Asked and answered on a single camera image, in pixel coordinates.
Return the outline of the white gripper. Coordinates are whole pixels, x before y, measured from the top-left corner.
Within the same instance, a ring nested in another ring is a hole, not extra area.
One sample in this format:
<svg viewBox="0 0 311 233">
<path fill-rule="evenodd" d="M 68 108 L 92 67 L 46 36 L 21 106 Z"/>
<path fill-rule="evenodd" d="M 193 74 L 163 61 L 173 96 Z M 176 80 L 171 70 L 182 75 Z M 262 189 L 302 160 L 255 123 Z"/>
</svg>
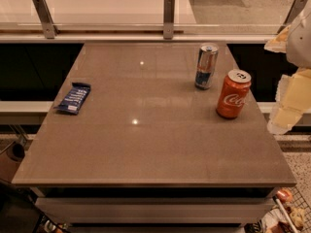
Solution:
<svg viewBox="0 0 311 233">
<path fill-rule="evenodd" d="M 287 52 L 287 60 L 300 67 L 293 75 L 281 77 L 267 123 L 271 134 L 283 135 L 311 109 L 311 8 L 303 9 L 291 27 L 286 26 L 264 49 Z"/>
</svg>

